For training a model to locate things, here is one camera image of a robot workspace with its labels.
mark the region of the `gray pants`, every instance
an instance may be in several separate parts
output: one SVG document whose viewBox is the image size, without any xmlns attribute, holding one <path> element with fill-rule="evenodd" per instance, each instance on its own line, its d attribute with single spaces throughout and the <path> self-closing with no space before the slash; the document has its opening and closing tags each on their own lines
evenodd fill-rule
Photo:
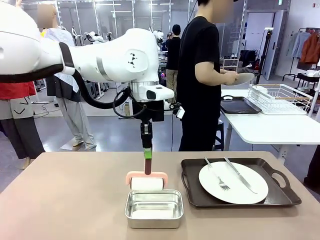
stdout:
<svg viewBox="0 0 320 240">
<path fill-rule="evenodd" d="M 91 134 L 87 115 L 81 102 L 71 101 L 64 97 L 57 97 L 56 100 L 75 139 L 83 140 L 86 148 L 96 146 L 94 136 Z"/>
<path fill-rule="evenodd" d="M 174 97 L 168 99 L 168 103 L 173 104 L 176 101 L 176 89 L 177 89 L 177 76 L 178 70 L 165 70 L 166 75 L 166 87 L 174 91 Z"/>
</svg>

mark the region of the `metal container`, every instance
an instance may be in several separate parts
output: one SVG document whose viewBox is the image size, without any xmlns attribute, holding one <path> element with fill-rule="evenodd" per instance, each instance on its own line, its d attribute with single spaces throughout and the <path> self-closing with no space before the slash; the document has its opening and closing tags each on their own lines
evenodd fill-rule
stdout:
<svg viewBox="0 0 320 240">
<path fill-rule="evenodd" d="M 124 213 L 133 229 L 177 229 L 184 215 L 184 205 L 177 190 L 133 190 L 129 192 Z"/>
</svg>

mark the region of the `hand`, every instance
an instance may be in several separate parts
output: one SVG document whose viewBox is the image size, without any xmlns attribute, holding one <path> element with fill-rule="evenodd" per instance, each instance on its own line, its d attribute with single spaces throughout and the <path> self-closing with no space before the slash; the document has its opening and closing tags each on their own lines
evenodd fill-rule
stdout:
<svg viewBox="0 0 320 240">
<path fill-rule="evenodd" d="M 15 0 L 15 6 L 17 8 L 21 8 L 21 2 L 22 2 L 22 0 Z"/>
<path fill-rule="evenodd" d="M 227 71 L 224 75 L 224 84 L 232 85 L 238 78 L 238 73 L 236 71 Z"/>
</svg>

